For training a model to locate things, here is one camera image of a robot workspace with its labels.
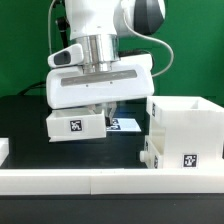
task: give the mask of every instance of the white block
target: white block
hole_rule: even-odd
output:
[[[90,194],[89,170],[1,170],[0,195]]]
[[[138,169],[92,175],[91,194],[222,193],[221,170]]]
[[[47,118],[51,141],[68,141],[106,137],[104,111],[99,114],[88,108],[53,110]]]

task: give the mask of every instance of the white box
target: white box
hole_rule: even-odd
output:
[[[104,110],[98,114],[87,107],[53,110],[47,118],[51,142],[106,137]]]
[[[222,107],[201,97],[148,97],[147,112],[149,168],[212,169],[224,163]]]

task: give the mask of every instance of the green wall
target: green wall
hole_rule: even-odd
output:
[[[0,96],[16,94],[45,80],[47,13],[50,0],[0,0]],[[156,95],[203,96],[224,106],[224,1],[168,0],[167,17],[155,37],[175,53],[172,68],[155,78]],[[62,9],[54,17],[63,14]],[[61,48],[53,31],[53,46]],[[155,58],[153,72],[163,68],[169,54],[163,47],[138,38],[120,40],[121,49],[145,48]]]

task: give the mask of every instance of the white platform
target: white platform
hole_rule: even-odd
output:
[[[0,157],[7,155],[2,139]],[[216,169],[0,170],[0,195],[224,193]]]

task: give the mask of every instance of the black table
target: black table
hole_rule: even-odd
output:
[[[45,97],[0,99],[0,137],[10,140],[2,169],[145,168],[139,151],[148,132],[145,100],[120,103],[115,117],[135,118],[141,133],[49,143]],[[224,223],[224,195],[1,196],[0,223]]]

